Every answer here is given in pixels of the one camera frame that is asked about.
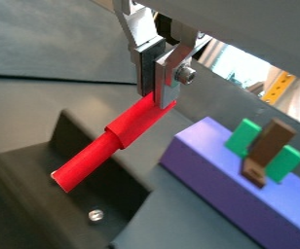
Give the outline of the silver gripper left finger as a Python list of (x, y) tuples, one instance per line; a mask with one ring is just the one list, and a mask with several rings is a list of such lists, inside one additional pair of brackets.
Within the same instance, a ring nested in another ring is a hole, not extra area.
[(113, 0), (114, 11), (128, 38), (130, 59), (137, 71), (137, 91), (155, 90), (156, 60), (165, 52), (167, 40), (159, 34), (152, 9), (133, 0)]

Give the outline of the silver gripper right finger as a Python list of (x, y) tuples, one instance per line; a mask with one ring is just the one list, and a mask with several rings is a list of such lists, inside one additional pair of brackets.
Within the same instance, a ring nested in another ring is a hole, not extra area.
[(165, 109), (179, 98), (180, 85), (189, 85), (196, 78), (191, 66), (193, 55), (212, 40), (212, 36), (199, 29), (175, 20), (172, 36), (179, 40), (156, 61), (156, 105)]

